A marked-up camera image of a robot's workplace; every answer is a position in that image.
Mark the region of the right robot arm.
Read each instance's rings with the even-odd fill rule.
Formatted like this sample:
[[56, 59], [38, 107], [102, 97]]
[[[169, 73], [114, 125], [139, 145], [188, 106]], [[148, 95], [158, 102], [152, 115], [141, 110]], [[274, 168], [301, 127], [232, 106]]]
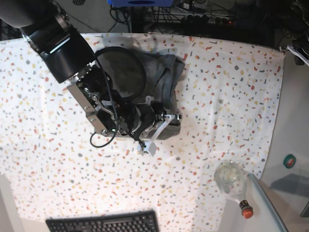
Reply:
[[19, 29], [59, 82], [84, 109], [96, 134], [129, 136], [142, 154], [180, 133], [175, 88], [184, 63], [175, 55], [109, 46], [93, 51], [52, 0], [3, 0], [0, 17]]

